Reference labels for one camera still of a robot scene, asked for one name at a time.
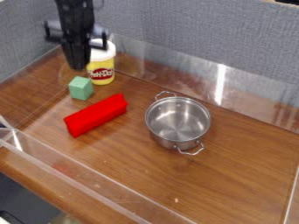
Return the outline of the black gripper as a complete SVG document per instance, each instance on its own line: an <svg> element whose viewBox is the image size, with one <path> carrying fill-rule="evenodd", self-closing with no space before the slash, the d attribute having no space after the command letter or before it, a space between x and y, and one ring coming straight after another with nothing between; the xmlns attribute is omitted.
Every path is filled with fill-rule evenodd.
<svg viewBox="0 0 299 224"><path fill-rule="evenodd" d="M64 28L59 20L46 20L43 27L46 40L60 43L70 67L74 70L83 70L90 63L91 47L99 50L108 49L108 29L99 24L94 24L88 28L74 24L71 28Z"/></svg>

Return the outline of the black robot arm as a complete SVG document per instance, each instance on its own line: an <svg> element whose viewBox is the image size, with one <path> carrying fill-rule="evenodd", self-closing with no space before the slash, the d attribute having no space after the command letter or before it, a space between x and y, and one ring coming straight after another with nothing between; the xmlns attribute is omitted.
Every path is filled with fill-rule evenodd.
<svg viewBox="0 0 299 224"><path fill-rule="evenodd" d="M91 49L108 49L110 31L95 23L92 0L55 0L59 20L46 20L44 39L62 46L70 67L83 70Z"/></svg>

